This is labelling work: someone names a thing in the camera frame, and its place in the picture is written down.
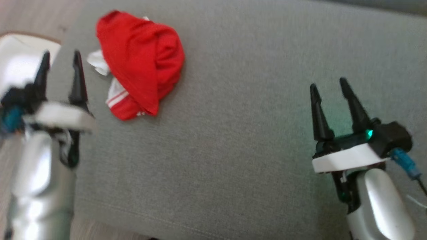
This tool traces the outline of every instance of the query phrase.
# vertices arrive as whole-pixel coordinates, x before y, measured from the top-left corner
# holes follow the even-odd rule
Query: metallic cylinder
[[[5,239],[69,239],[76,175],[60,161],[59,142],[28,136],[15,168]]]

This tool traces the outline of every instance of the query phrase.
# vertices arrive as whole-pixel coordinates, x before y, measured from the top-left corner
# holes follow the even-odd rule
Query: gray fabric surface
[[[348,238],[331,177],[311,166],[309,85],[344,134],[341,76],[371,117],[412,131],[427,172],[426,19],[304,0],[89,0],[53,65],[51,100],[66,99],[73,50],[99,48],[94,26],[112,9],[174,27],[186,64],[157,117],[121,122],[105,104],[109,78],[84,63],[99,132],[82,139],[76,211],[162,239]],[[404,201],[421,239],[425,213]]]

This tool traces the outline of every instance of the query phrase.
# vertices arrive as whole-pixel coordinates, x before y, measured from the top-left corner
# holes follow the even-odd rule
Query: white stripe
[[[109,108],[112,108],[114,105],[118,104],[121,100],[123,100],[128,95],[129,95],[128,92],[124,92],[121,95],[119,95],[117,98],[112,100],[111,102],[108,102],[109,99],[107,99],[107,101],[105,103],[108,105]]]

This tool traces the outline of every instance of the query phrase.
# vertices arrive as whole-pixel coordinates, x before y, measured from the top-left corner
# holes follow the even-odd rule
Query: blue cable connector
[[[401,148],[395,148],[390,152],[390,157],[405,170],[411,180],[416,180],[421,176],[420,170],[409,155]]]

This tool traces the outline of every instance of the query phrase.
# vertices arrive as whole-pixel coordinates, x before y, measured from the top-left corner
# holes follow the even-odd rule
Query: wooden floor
[[[0,35],[5,32],[29,32],[61,41],[73,24],[85,0],[0,0]],[[10,198],[10,179],[21,151],[19,139],[5,142],[0,149],[0,238],[6,225]],[[71,239],[118,240],[148,237],[84,219],[76,213]]]

